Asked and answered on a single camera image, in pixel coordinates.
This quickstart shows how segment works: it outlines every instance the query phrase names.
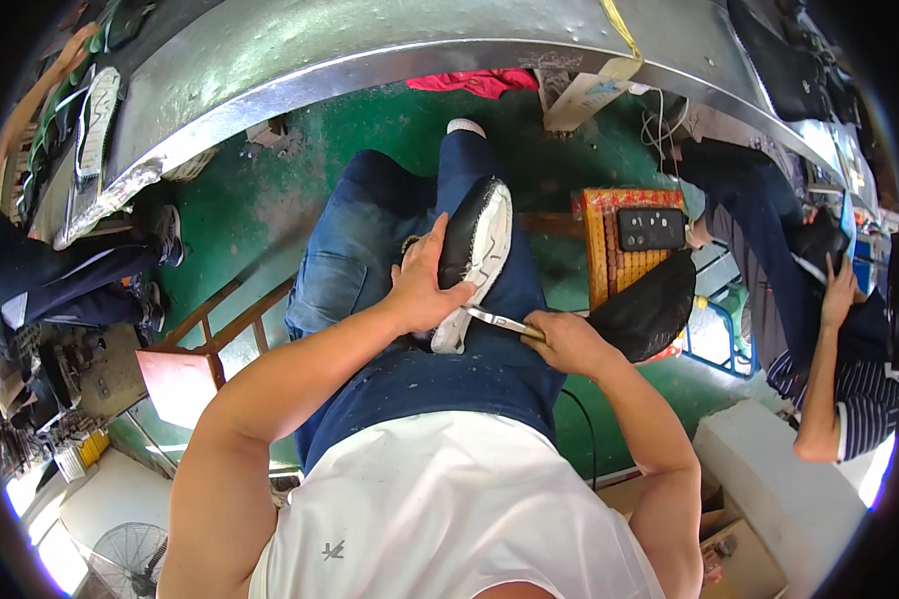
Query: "metal workbench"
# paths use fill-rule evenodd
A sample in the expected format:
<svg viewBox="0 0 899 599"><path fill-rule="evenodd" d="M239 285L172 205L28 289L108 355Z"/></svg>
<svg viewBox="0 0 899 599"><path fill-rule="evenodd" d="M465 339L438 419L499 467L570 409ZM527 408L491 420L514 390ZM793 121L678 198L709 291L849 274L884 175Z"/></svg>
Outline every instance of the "metal workbench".
<svg viewBox="0 0 899 599"><path fill-rule="evenodd" d="M722 6L712 0L616 0L616 6L645 57L633 80L766 132L848 185L857 201L875 205L872 174L851 127L779 121ZM200 151L311 102L452 71L596 73L617 55L630 51L599 0L226 0L129 76L105 190L93 204L67 211L53 245L69 246Z"/></svg>

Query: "jeans pocket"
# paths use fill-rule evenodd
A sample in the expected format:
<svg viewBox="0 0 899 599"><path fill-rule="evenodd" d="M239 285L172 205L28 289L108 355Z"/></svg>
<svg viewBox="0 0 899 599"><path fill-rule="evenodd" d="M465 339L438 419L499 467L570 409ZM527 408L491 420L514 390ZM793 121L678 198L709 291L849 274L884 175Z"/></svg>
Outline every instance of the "jeans pocket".
<svg viewBox="0 0 899 599"><path fill-rule="evenodd" d="M319 332L353 313L366 280L366 267L331 252L308 254L300 265L287 306L287 326Z"/></svg>

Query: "black cable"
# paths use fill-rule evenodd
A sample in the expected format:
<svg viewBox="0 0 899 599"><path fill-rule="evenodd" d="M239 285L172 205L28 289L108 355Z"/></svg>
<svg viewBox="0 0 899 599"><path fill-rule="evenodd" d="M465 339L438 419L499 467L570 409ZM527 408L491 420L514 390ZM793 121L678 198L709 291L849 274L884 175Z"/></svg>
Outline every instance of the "black cable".
<svg viewBox="0 0 899 599"><path fill-rule="evenodd" d="M566 391L565 389L560 389L563 393L568 395L576 401L576 405L579 406L579 409L583 411L583 417L586 418L586 424L589 426L589 441L592 443L592 490L596 491L596 431L592 428L592 421L589 420L589 413L586 411L586 408L583 407L583 402L579 401L579 398L576 397L574 393L571 391Z"/></svg>

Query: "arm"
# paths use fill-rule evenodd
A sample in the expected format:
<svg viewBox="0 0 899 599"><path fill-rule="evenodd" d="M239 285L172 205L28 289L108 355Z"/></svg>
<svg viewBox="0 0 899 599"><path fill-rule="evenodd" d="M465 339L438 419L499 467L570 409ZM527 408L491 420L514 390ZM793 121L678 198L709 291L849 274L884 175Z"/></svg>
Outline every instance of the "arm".
<svg viewBox="0 0 899 599"><path fill-rule="evenodd" d="M610 402L626 446L645 476L630 520L666 597L698 597L702 511L700 465L683 425L659 392L588 323L568 313L535 311L527 318L546 342L523 337L549 365L589 377Z"/></svg>
<svg viewBox="0 0 899 599"><path fill-rule="evenodd" d="M270 444L305 422L397 336L435 327L474 293L471 283L446 291L437 285L448 220L441 216L410 247L403 268L393 268L393 290L383 302L262 355L206 407L170 493L161 599L246 597L276 530Z"/></svg>
<svg viewBox="0 0 899 599"><path fill-rule="evenodd" d="M840 421L835 407L836 355L839 328L858 299L866 300L859 291L849 257L843 258L839 276L835 276L827 255L828 286L823 300L823 314L806 382L803 419L793 443L793 453L807 462L833 462L839 458Z"/></svg>
<svg viewBox="0 0 899 599"><path fill-rule="evenodd" d="M13 108L12 113L0 130L0 162L3 161L3 158L9 151L10 145L20 137L26 123L29 122L36 112L40 102L43 102L43 99L47 97L49 90L83 63L87 57L86 50L83 50L83 42L98 30L99 25L96 25L96 23L87 23L74 33L73 37L63 47L63 50L60 51L60 56L57 57L56 61L37 79L34 86L26 92L23 100L18 102L16 107Z"/></svg>

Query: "shirt logo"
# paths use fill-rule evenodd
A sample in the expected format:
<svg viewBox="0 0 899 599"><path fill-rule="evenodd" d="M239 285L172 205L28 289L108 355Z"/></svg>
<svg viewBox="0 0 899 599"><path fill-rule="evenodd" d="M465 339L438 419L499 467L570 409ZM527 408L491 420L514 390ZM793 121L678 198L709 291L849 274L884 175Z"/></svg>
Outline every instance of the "shirt logo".
<svg viewBox="0 0 899 599"><path fill-rule="evenodd" d="M340 541L339 544L337 544L336 547L334 547L333 549L331 549L331 548L330 548L330 544L327 543L327 544L326 544L326 545L327 545L327 548L324 549L324 550L323 550L323 553L322 553L322 555L325 555L325 556L327 556L327 557L324 557L324 558L323 558L323 561L325 562L325 561L328 560L329 558L333 558L333 559L335 559L335 560L342 560L342 559L343 559L343 544L344 544L344 543L346 543L346 540L345 540L345 539L344 539L343 541Z"/></svg>

